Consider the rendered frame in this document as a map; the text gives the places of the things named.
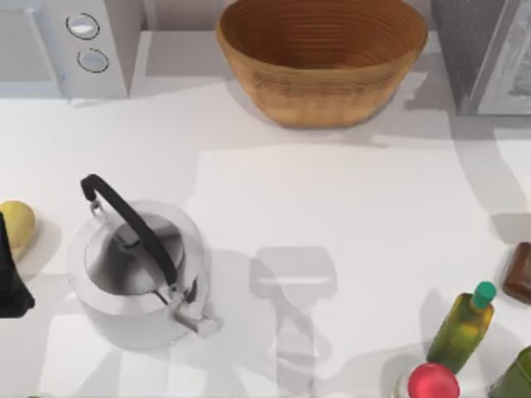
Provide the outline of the brown woven basket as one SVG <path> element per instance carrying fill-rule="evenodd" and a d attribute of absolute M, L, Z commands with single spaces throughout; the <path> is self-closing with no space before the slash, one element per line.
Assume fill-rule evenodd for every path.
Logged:
<path fill-rule="evenodd" d="M 217 41 L 254 105 L 288 128 L 350 127 L 396 93 L 427 40 L 405 0 L 235 0 Z"/>

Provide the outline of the round microwave knob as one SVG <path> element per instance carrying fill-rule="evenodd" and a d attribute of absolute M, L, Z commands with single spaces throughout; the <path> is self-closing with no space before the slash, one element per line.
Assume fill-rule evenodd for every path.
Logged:
<path fill-rule="evenodd" d="M 75 38 L 92 40 L 100 33 L 100 24 L 90 14 L 80 13 L 66 19 L 66 29 Z"/>
<path fill-rule="evenodd" d="M 83 70 L 92 74 L 103 73 L 110 66 L 108 56 L 104 52 L 93 48 L 79 51 L 77 53 L 77 63 Z"/>

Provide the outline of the yellow-green bottle with green cap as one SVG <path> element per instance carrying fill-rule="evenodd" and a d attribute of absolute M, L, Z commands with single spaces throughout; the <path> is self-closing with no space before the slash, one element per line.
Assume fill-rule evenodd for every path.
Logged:
<path fill-rule="evenodd" d="M 426 361 L 459 373 L 485 337 L 496 294 L 497 288 L 489 281 L 478 283 L 472 293 L 459 294 L 431 341 Z"/>

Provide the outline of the bottle with red cap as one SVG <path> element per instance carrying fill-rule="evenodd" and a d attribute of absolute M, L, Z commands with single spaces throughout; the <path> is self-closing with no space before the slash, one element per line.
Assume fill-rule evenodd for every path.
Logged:
<path fill-rule="evenodd" d="M 460 386 L 454 374 L 442 365 L 425 362 L 402 375 L 392 398 L 459 398 Z"/>

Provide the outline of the yellow pear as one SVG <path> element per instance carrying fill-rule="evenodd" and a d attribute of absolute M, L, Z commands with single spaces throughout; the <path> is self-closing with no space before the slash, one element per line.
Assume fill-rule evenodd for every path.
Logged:
<path fill-rule="evenodd" d="M 7 235 L 12 257 L 18 261 L 26 252 L 36 230 L 36 216 L 28 204 L 22 201 L 0 203 L 7 227 Z"/>

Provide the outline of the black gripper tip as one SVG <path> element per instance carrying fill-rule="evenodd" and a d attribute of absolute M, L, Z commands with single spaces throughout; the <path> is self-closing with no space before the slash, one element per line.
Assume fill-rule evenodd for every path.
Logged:
<path fill-rule="evenodd" d="M 35 303 L 17 271 L 8 242 L 6 222 L 0 212 L 0 319 L 22 318 L 35 307 Z"/>

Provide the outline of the pale microwave oven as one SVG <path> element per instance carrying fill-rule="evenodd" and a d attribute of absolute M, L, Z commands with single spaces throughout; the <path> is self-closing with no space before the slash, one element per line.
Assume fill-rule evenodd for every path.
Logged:
<path fill-rule="evenodd" d="M 100 24 L 92 40 L 66 29 L 66 19 L 80 13 Z M 146 26 L 144 0 L 0 0 L 0 98 L 126 98 Z M 105 72 L 78 65 L 77 53 L 90 48 L 108 56 Z"/>

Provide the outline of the dark green bottle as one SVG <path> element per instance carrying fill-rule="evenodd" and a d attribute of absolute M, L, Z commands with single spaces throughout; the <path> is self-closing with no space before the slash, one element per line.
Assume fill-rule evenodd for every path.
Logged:
<path fill-rule="evenodd" d="M 488 398 L 531 398 L 531 346 L 523 349 L 490 387 Z"/>

